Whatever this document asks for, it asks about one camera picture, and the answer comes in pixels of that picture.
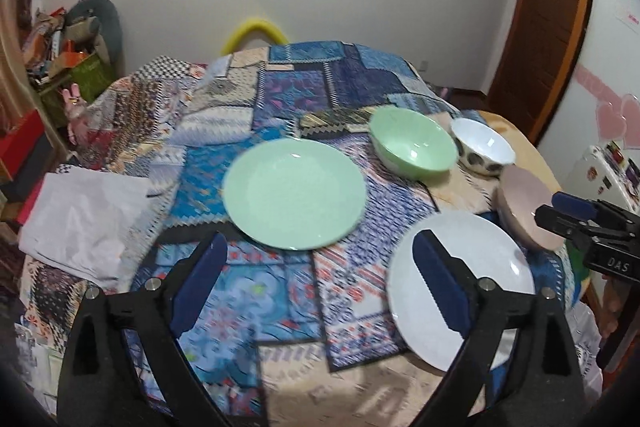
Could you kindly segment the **person's right hand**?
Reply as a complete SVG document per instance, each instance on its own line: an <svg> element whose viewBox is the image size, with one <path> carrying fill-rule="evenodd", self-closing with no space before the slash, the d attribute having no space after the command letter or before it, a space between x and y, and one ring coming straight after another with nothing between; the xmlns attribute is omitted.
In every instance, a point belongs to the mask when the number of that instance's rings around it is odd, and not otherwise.
<svg viewBox="0 0 640 427"><path fill-rule="evenodd" d="M628 298L630 286L622 281L607 277L602 296L599 314L599 329L603 339L614 333L618 326L618 318Z"/></svg>

